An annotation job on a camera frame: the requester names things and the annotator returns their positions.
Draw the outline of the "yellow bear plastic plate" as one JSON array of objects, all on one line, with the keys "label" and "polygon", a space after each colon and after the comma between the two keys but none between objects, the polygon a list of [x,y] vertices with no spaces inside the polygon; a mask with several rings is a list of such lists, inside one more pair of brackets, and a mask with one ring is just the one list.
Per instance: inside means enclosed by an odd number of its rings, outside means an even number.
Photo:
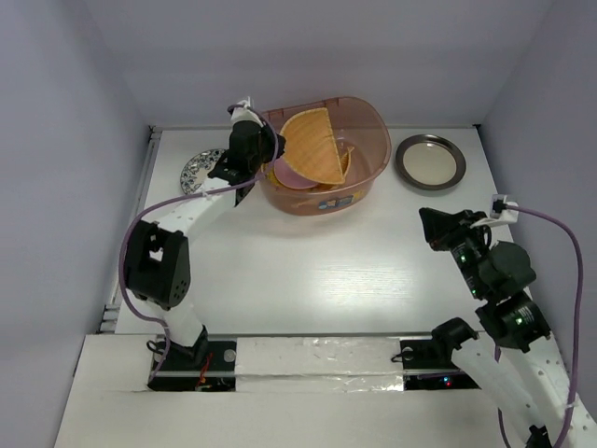
[{"label": "yellow bear plastic plate", "polygon": [[301,192],[319,192],[319,191],[331,191],[337,190],[340,188],[340,185],[330,185],[330,184],[317,184],[315,186],[309,188],[290,188],[279,181],[279,179],[275,176],[273,172],[270,172],[266,175],[266,179],[273,184],[274,187],[278,189],[287,189],[290,191],[301,191]]}]

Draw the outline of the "fish-shaped woven basket plate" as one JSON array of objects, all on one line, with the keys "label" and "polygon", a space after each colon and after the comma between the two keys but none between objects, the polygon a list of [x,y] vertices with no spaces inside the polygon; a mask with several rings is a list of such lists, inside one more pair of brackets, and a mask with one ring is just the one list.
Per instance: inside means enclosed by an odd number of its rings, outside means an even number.
[{"label": "fish-shaped woven basket plate", "polygon": [[342,168],[343,178],[346,178],[352,164],[352,153],[355,150],[354,146],[342,147],[340,149],[340,165]]}]

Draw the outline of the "pink plastic plate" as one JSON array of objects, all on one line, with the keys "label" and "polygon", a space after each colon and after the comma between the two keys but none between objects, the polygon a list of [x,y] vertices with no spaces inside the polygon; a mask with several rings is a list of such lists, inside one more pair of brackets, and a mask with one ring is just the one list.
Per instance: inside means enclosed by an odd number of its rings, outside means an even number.
[{"label": "pink plastic plate", "polygon": [[283,158],[275,161],[273,166],[273,173],[277,180],[286,188],[305,190],[312,189],[318,185],[306,177],[296,173]]}]

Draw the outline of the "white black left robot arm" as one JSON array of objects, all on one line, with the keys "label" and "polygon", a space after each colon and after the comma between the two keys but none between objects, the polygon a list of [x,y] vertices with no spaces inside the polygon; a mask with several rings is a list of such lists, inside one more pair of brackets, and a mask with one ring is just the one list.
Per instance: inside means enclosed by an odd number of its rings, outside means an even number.
[{"label": "white black left robot arm", "polygon": [[119,253],[119,289],[133,315],[163,331],[163,343],[149,345],[159,357],[154,371],[171,361],[188,369],[206,364],[208,331],[187,295],[191,243],[245,199],[263,176],[263,165],[276,161],[284,144],[265,119],[236,121],[228,148],[195,193],[148,207],[127,229]]}]

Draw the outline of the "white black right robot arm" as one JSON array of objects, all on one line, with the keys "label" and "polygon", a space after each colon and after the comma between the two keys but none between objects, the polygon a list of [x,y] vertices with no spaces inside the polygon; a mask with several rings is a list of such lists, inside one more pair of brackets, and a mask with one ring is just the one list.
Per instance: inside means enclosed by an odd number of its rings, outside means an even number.
[{"label": "white black right robot arm", "polygon": [[429,354],[467,374],[525,446],[593,447],[596,421],[577,393],[578,356],[564,365],[547,319],[526,292],[536,279],[530,257],[515,243],[492,240],[494,227],[514,224],[520,214],[547,218],[504,195],[493,198],[489,214],[420,209],[425,241],[452,256],[483,303],[476,315],[494,344],[484,350],[478,333],[455,317],[432,330]]}]

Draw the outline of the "blue floral ceramic plate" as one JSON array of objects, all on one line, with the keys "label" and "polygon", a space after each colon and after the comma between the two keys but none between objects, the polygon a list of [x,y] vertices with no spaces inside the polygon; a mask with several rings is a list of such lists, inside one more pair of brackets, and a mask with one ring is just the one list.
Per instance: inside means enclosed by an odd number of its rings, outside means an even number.
[{"label": "blue floral ceramic plate", "polygon": [[189,159],[179,176],[182,193],[185,195],[194,194],[224,152],[224,148],[212,148],[204,150]]}]

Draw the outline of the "fan-shaped woven basket plate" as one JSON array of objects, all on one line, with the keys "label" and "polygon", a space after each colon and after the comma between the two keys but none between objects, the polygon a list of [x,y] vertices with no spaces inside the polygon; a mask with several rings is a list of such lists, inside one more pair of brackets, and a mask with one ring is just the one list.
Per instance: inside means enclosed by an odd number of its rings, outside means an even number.
[{"label": "fan-shaped woven basket plate", "polygon": [[280,135],[286,140],[283,159],[296,173],[319,184],[344,183],[340,153],[326,107],[292,116]]}]

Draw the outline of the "dark rimmed metal plate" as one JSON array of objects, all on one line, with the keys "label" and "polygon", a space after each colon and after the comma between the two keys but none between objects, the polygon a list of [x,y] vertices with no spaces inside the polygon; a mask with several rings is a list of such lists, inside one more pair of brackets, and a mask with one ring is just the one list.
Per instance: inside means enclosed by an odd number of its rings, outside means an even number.
[{"label": "dark rimmed metal plate", "polygon": [[415,134],[396,148],[395,167],[409,185],[440,191],[458,185],[466,173],[466,159],[452,141],[433,134]]}]

